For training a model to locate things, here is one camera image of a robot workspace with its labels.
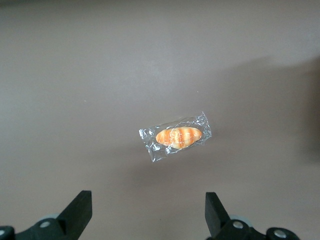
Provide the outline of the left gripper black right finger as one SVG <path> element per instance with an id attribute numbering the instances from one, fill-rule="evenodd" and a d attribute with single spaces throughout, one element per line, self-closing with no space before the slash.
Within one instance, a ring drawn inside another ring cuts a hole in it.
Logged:
<path id="1" fill-rule="evenodd" d="M 253 228 L 245 217 L 229 215 L 215 192 L 205 194 L 205 220 L 210 232 L 209 240 L 299 240 L 292 231 L 271 227 L 265 233 Z"/>

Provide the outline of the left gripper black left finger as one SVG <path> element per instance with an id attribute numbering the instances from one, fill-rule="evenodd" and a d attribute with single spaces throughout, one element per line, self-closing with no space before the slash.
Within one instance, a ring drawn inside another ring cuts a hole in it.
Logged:
<path id="1" fill-rule="evenodd" d="M 92 192 L 82 190 L 60 214 L 50 214 L 28 229 L 0 227 L 2 240 L 77 240 L 92 218 Z"/>

